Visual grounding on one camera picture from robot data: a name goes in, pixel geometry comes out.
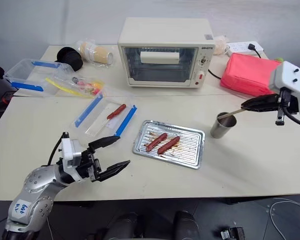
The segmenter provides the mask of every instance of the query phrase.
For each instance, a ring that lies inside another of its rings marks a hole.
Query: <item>metal cup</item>
[[[227,114],[228,112],[221,112],[216,117],[216,120],[210,130],[210,135],[215,139],[222,138],[232,127],[237,124],[237,119],[235,116],[227,116],[222,119],[218,119],[218,117]]]

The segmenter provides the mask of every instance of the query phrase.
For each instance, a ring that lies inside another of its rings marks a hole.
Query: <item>white label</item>
[[[12,217],[15,219],[20,219],[22,217],[24,217],[30,207],[31,202],[19,199],[15,205],[14,205],[14,209],[12,210]]]

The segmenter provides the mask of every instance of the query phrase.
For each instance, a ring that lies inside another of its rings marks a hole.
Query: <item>plastic container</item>
[[[119,106],[126,108],[111,120],[107,116]],[[82,145],[108,136],[120,136],[135,114],[137,107],[130,94],[104,87],[71,124]]]
[[[23,59],[7,71],[4,78],[12,87],[42,92],[46,96],[54,96],[59,90],[46,81],[52,78],[63,63]]]

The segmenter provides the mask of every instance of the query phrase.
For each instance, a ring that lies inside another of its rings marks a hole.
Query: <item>stack of cups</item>
[[[77,41],[75,45],[81,56],[86,60],[108,65],[114,61],[112,52],[108,52],[104,47],[81,40]]]

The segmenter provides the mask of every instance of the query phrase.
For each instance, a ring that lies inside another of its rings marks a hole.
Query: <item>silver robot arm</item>
[[[102,182],[123,170],[130,161],[117,163],[101,172],[99,160],[94,157],[95,149],[106,147],[119,138],[101,138],[89,143],[87,150],[79,152],[79,142],[70,140],[68,133],[64,132],[58,142],[61,142],[62,157],[56,164],[41,166],[26,177],[22,191],[9,207],[2,239],[36,239],[52,210],[56,195],[62,189],[87,178],[92,182]]]

